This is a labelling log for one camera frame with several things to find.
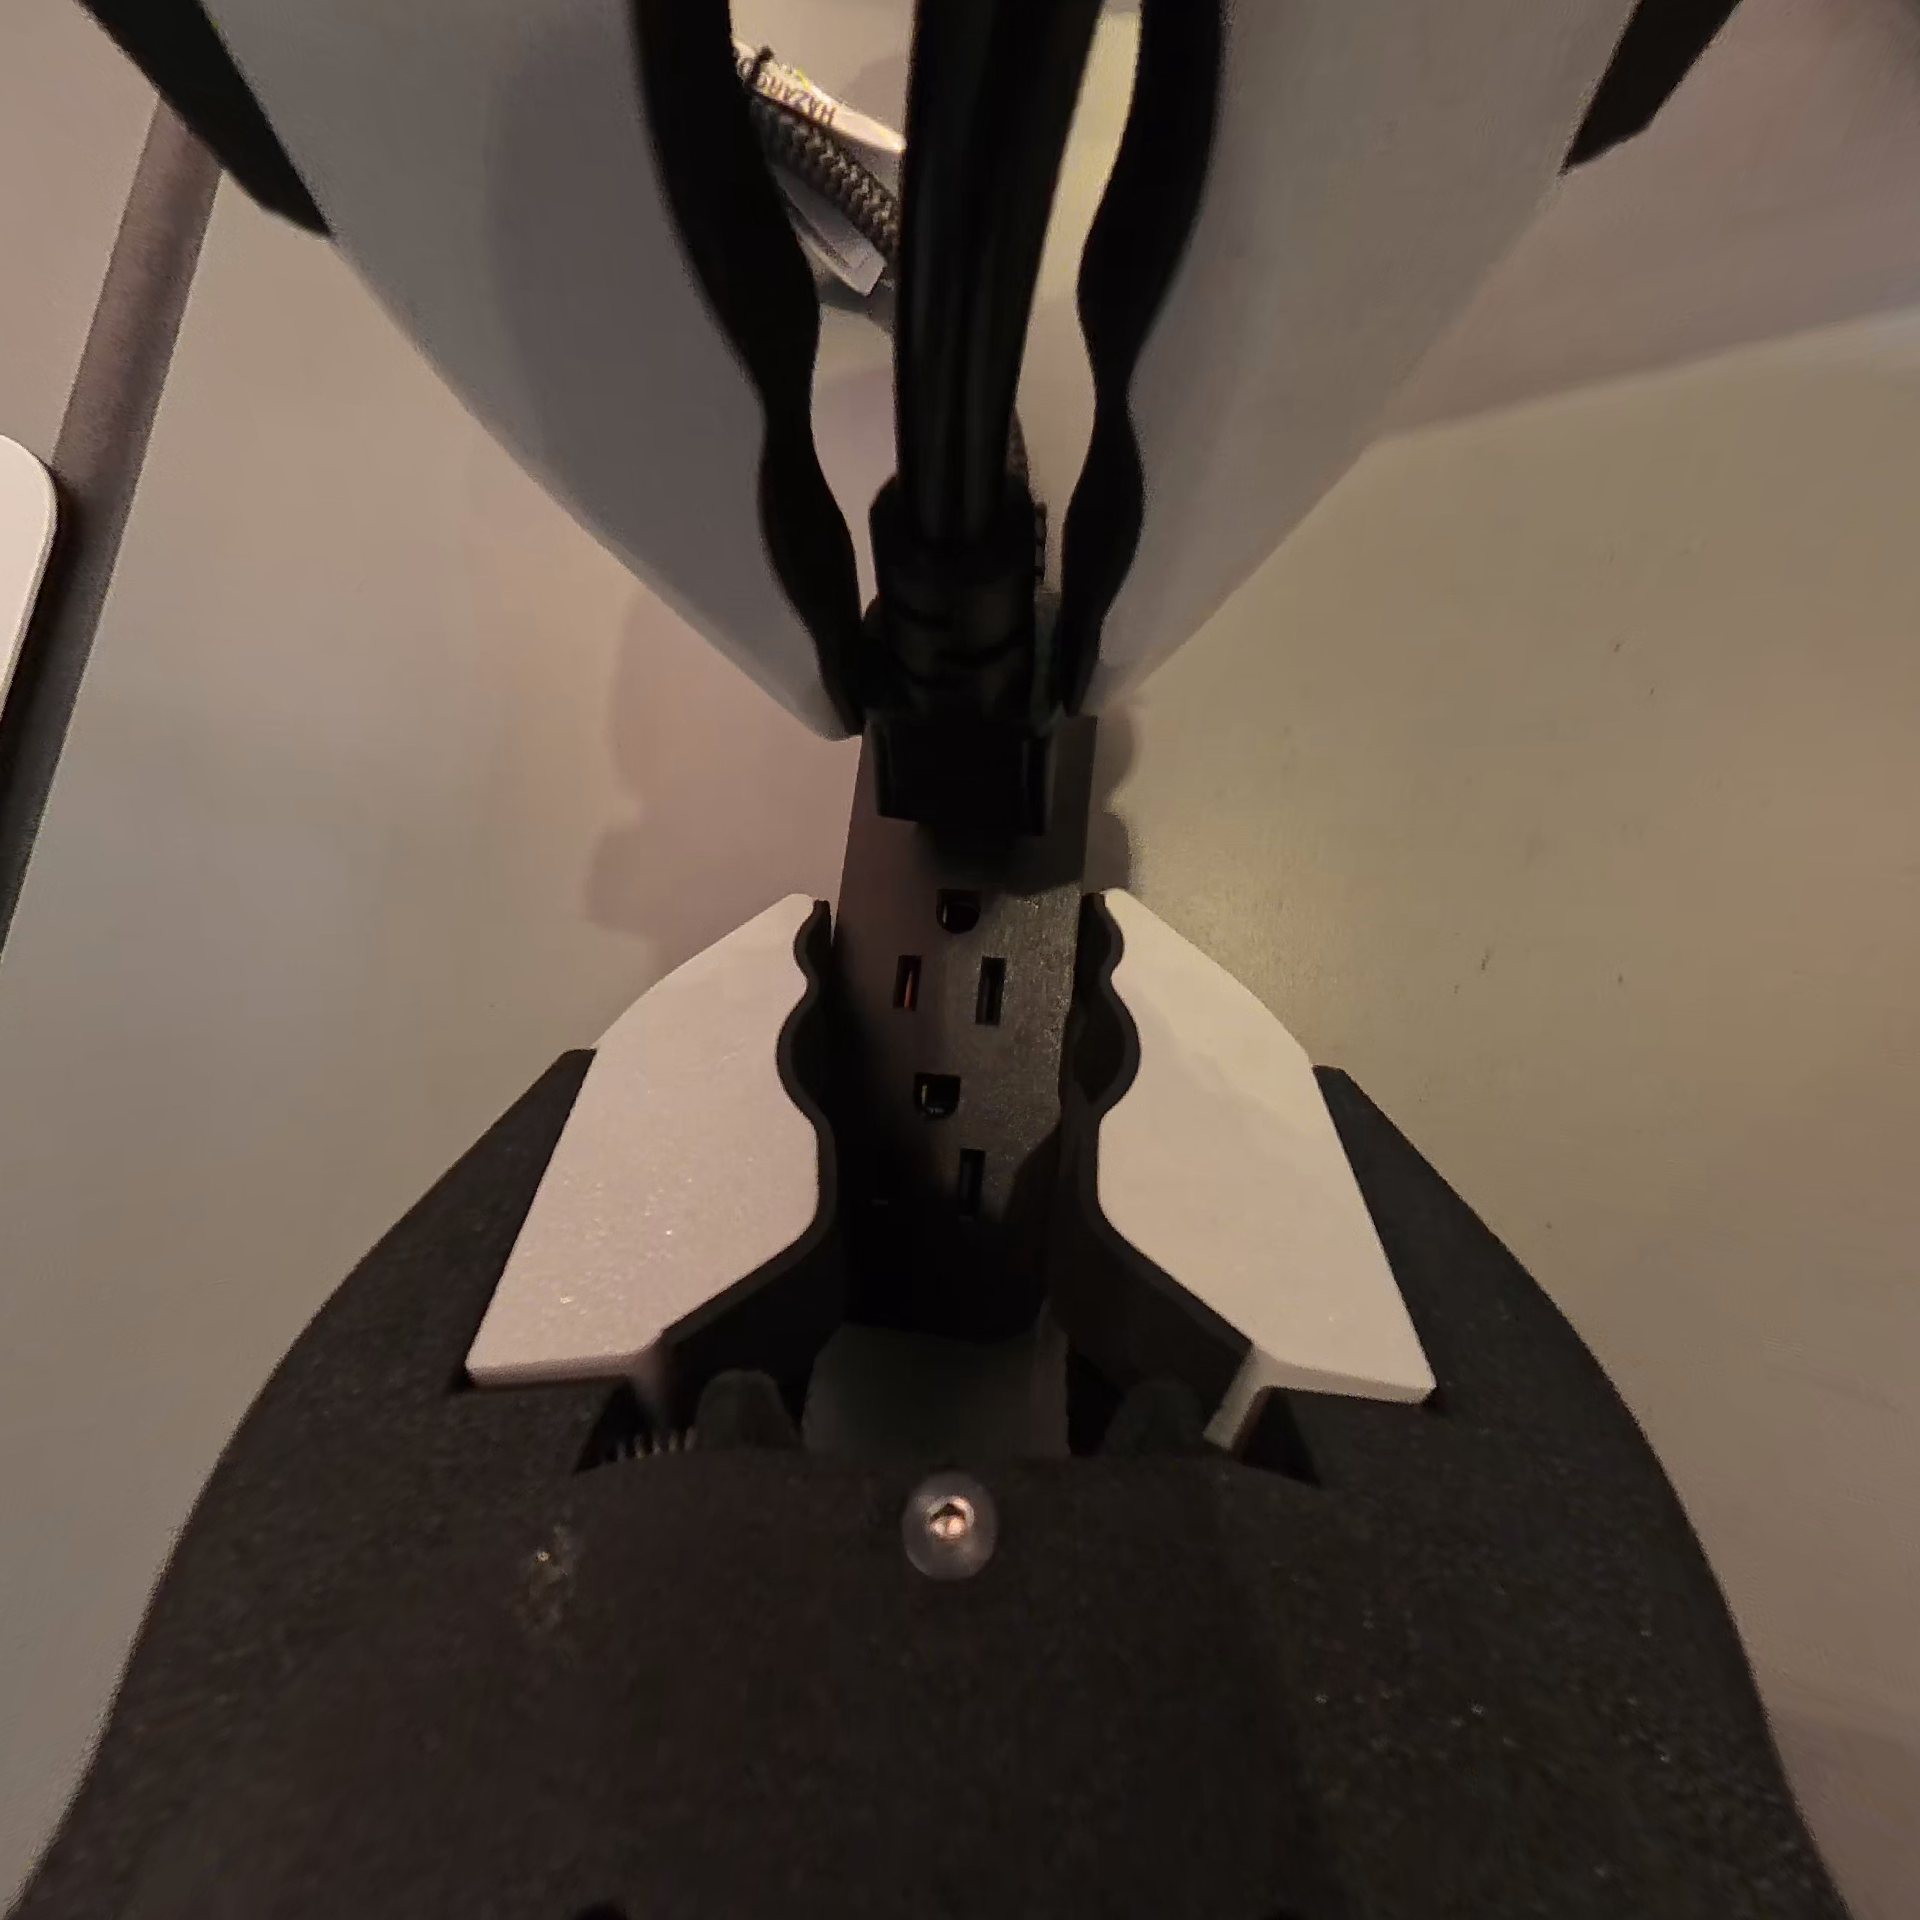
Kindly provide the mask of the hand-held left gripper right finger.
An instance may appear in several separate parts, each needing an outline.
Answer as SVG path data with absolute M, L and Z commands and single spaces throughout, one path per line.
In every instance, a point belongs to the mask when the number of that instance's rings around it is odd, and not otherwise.
M 1438 1391 L 1307 1047 L 1125 891 L 1076 930 L 1057 1327 L 1112 1401 L 1176 1381 L 1232 1453 L 1281 1391 Z

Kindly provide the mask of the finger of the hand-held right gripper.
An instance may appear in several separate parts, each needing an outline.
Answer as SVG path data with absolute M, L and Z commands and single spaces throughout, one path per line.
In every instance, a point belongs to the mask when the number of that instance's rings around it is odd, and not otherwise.
M 1144 4 L 1076 270 L 1068 709 L 1199 633 L 1553 185 L 1633 4 Z
M 821 297 L 727 5 L 210 15 L 337 253 L 494 440 L 809 733 L 858 733 Z

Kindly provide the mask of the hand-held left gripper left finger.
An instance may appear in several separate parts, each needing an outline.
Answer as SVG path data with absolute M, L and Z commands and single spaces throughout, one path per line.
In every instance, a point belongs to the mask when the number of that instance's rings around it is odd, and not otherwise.
M 829 906 L 788 896 L 593 1046 L 468 1381 L 628 1381 L 655 1428 L 713 1378 L 804 1373 L 835 1327 L 834 1150 L 804 1086 Z

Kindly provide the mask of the black power strip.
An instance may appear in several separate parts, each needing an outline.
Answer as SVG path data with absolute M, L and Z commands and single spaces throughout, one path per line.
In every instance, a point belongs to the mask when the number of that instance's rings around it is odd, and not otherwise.
M 1044 830 L 880 809 L 858 750 L 829 933 L 829 1119 L 844 1315 L 996 1342 L 1044 1301 L 1060 1055 L 1092 836 L 1092 717 L 1044 748 Z

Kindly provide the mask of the black power plug with cable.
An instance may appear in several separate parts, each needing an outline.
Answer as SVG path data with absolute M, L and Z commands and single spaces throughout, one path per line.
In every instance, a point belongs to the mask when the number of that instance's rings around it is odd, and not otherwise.
M 1021 353 L 1098 4 L 919 4 L 890 322 L 899 467 L 870 510 L 870 744 L 887 818 L 1044 832 L 1053 697 Z

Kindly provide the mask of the white rounded plastic plate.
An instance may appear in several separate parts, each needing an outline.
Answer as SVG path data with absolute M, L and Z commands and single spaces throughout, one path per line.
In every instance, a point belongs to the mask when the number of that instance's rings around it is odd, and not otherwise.
M 3 705 L 12 697 L 59 520 L 50 467 L 25 445 L 3 436 Z

